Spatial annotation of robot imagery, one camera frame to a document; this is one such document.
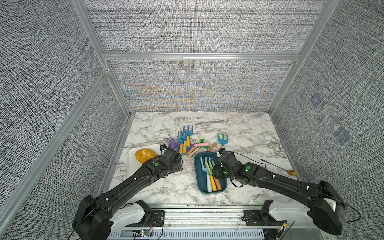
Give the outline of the light green rake wooden handle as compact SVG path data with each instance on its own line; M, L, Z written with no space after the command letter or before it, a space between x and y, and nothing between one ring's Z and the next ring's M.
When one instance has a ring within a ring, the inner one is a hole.
M213 173L213 166L214 165L215 165L215 163L212 160L209 160L209 166L210 166L210 170L211 170L212 173ZM222 186L220 184L220 181L217 178L215 178L214 176L213 176L213 179L215 181L215 185L216 185L217 190L221 191L222 190Z

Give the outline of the purple rake pink handle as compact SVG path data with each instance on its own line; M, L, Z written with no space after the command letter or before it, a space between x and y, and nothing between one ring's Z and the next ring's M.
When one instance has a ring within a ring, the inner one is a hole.
M173 148L176 151L179 151L179 149L180 149L179 140L178 139L174 139L174 138L169 139L169 147Z

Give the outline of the light blue rake white handle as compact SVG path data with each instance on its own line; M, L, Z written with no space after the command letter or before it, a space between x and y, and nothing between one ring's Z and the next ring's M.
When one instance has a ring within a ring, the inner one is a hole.
M212 188L212 183L211 183L209 171L208 171L207 167L205 166L205 163L203 162L203 158L202 157L200 157L200 162L201 162L202 170L206 174L207 192L208 193L212 193L213 192L213 188Z

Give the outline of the light green tool wooden handle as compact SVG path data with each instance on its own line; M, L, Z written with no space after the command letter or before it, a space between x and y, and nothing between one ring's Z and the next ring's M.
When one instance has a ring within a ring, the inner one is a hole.
M207 149L207 152L211 152L217 145L218 145L218 141L214 142L212 145L209 146L209 148Z

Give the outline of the teal plastic storage box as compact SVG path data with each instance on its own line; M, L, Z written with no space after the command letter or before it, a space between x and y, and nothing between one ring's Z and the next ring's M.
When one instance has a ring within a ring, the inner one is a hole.
M212 173L212 168L219 165L218 159L213 152L202 152L194 158L197 186L202 194L218 194L227 189L227 180L218 180Z

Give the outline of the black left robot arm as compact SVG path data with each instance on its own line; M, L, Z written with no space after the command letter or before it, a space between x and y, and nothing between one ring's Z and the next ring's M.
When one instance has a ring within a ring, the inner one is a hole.
M113 189L95 198L86 196L81 200L72 223L74 232L81 240L106 240L111 232L126 225L148 221L152 210L144 201L127 208L122 206L142 189L181 171L182 164L182 154L168 148L163 154L147 160Z

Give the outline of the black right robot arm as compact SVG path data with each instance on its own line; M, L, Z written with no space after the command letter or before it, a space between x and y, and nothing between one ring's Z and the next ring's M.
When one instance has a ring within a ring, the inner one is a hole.
M219 180L235 180L242 185L268 189L294 199L310 209L307 215L319 229L334 236L342 234L346 204L328 182L302 182L254 163L242 164L232 152L219 157L213 175Z

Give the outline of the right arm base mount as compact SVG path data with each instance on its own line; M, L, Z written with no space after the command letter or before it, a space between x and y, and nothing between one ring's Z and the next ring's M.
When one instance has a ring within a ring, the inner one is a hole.
M241 220L248 227L278 227L281 231L287 227L287 221L277 221L270 215L273 200L265 200L260 210L244 210Z

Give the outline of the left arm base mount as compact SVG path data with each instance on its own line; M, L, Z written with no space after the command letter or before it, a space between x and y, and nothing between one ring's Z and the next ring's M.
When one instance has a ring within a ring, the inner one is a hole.
M127 203L113 216L115 229L125 227L164 228L165 211L155 211L142 200Z

